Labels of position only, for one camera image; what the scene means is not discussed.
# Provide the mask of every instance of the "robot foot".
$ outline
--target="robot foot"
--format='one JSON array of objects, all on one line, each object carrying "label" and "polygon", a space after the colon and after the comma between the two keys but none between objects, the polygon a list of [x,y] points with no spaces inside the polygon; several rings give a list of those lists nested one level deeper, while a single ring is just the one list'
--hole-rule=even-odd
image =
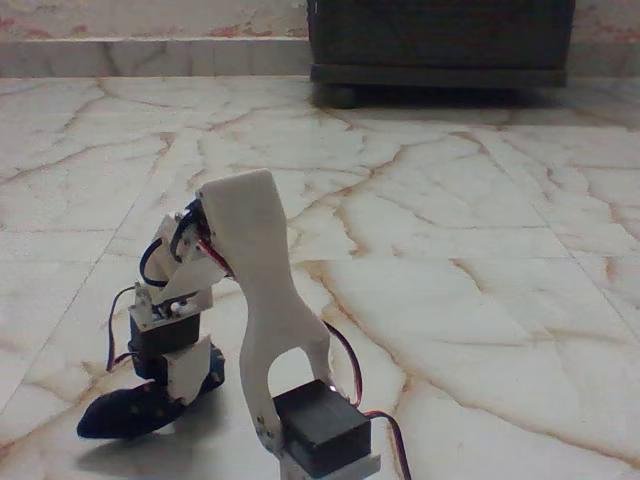
[{"label": "robot foot", "polygon": [[[223,382],[224,357],[220,350],[212,348],[209,375],[203,380],[199,395],[211,392]],[[98,397],[87,408],[77,432],[83,438],[135,438],[168,425],[187,408],[171,399],[165,386],[149,382]]]}]

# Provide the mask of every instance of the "marble floor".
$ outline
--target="marble floor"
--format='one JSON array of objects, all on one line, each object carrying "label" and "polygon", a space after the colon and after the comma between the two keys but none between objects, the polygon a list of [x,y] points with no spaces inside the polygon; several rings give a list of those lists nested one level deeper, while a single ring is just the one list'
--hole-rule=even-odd
[{"label": "marble floor", "polygon": [[[240,390],[231,283],[203,316],[219,391],[144,439],[75,435],[138,383],[126,362],[105,373],[106,320],[162,215],[261,167],[296,283],[351,339],[363,407],[398,418],[414,479],[639,479],[640,81],[308,97],[302,77],[0,80],[0,479],[279,478]],[[331,361],[350,392],[339,345]],[[307,375],[294,353],[272,385]],[[399,478],[383,424],[374,443],[374,478]]]}]

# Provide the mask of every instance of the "white plastic bracket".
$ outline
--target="white plastic bracket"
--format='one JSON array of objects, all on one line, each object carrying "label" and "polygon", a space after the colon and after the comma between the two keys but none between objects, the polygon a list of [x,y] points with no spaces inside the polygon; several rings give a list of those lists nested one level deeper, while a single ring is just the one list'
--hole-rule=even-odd
[{"label": "white plastic bracket", "polygon": [[209,335],[183,350],[164,354],[167,360],[167,391],[174,399],[189,405],[193,402],[205,377],[209,374],[211,339]]},{"label": "white plastic bracket", "polygon": [[315,378],[332,385],[329,331],[291,277],[287,222],[273,177],[257,170],[215,180],[199,191],[212,243],[227,260],[248,306],[240,378],[256,432],[280,457],[282,428],[269,391],[272,363],[300,347]]}]

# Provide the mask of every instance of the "biped robot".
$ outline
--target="biped robot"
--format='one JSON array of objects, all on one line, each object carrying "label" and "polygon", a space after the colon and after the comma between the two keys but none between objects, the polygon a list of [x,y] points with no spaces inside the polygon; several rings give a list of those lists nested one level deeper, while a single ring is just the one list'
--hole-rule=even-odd
[{"label": "biped robot", "polygon": [[[330,332],[350,355],[353,350],[300,298],[286,233],[282,204],[267,170],[209,182],[185,210],[165,216],[142,256],[141,279],[123,290],[135,290],[126,355],[136,374],[149,381],[96,399],[78,434],[144,435],[169,424],[223,383],[222,352],[199,327],[201,312],[213,306],[211,286],[229,277],[240,285],[248,306],[240,353],[244,396],[260,442],[280,462],[281,479],[358,480],[379,471],[380,457],[371,451],[371,418],[386,414],[361,413],[359,400],[352,404],[333,387]],[[269,368],[297,347],[306,353],[315,380],[272,398]],[[108,370],[123,358],[114,358],[111,333],[109,350]],[[354,367],[361,387],[357,360]],[[395,432],[397,423],[389,419]]]}]

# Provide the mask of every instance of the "wall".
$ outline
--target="wall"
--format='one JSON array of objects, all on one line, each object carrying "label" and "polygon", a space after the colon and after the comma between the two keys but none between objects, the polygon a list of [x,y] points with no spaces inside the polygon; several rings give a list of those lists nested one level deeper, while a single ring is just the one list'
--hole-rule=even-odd
[{"label": "wall", "polygon": [[[640,40],[640,0],[577,0],[574,41]],[[306,0],[0,0],[0,40],[304,37]]]}]

